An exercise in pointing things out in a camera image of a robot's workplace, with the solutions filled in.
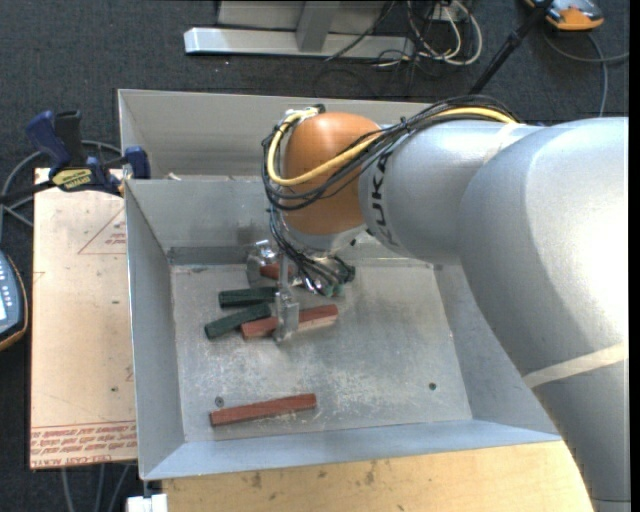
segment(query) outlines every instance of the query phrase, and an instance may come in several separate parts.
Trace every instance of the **orange object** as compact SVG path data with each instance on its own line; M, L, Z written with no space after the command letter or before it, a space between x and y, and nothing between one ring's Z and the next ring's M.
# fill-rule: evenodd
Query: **orange object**
M289 179L301 176L331 160L362 135L379 129L372 120L345 112L325 112L306 119L289 138L282 177ZM305 192L325 183L337 170L338 167L333 167L290 189L295 193ZM325 195L330 196L343 184L333 185ZM332 235L356 228L364 223L358 203L358 180L353 180L332 197L301 210L285 212L284 217L291 227L310 235Z
M547 21L558 30L574 32L580 30L591 30L599 27L604 22L604 18L592 18L576 6L570 6L568 9L562 9L558 11L558 15L558 19L554 19L553 16L547 16Z
M292 412L315 409L316 405L316 395L314 393L306 393L303 395L267 400L266 402L241 405L239 407L219 409L217 411L213 411L209 415L209 418L211 419L212 426L219 427L222 425L240 423L242 421L272 418L274 416L281 416Z
M304 309L298 315L298 331L324 327L333 324L338 318L338 307L335 304ZM270 336L278 326L275 316L245 322L240 326L242 337L245 340Z

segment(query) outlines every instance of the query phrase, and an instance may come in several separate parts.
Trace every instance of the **blue clamp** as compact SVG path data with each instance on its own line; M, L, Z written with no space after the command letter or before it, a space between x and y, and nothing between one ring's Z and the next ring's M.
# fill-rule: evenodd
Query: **blue clamp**
M49 181L65 192L97 190L122 195L122 181L111 174L109 165L123 164L127 177L149 179L147 154L140 146L127 148L117 161L102 164L87 156L80 135L79 111L63 112L55 117L49 110L38 114L27 125L27 137L33 146L51 158Z

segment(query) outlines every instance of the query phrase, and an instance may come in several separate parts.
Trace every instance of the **metal base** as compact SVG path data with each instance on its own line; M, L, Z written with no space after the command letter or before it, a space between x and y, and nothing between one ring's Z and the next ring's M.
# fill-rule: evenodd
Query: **metal base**
M202 54L255 54L330 57L352 43L357 36L328 34L319 51L300 51L296 32L270 30L244 30L227 28L192 28L184 34L188 55ZM347 58L375 59L391 50L411 53L411 43L404 37L367 36L343 55Z

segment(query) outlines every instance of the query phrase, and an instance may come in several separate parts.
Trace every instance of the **red stick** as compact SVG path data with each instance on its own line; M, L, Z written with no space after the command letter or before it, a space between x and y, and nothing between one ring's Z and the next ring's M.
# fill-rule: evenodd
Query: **red stick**
M213 411L209 416L211 418L211 425L218 427L221 425L239 423L241 421L271 418L274 416L289 414L291 412L315 409L316 404L315 393L307 393L303 395L289 396L286 398L277 398L275 400L267 400L266 402L241 405L239 407L227 407Z
M304 331L313 327L331 325L338 318L338 307L335 304L303 309L298 315L298 330ZM269 336L275 331L278 319L274 316L245 322L240 326L242 337L245 340Z

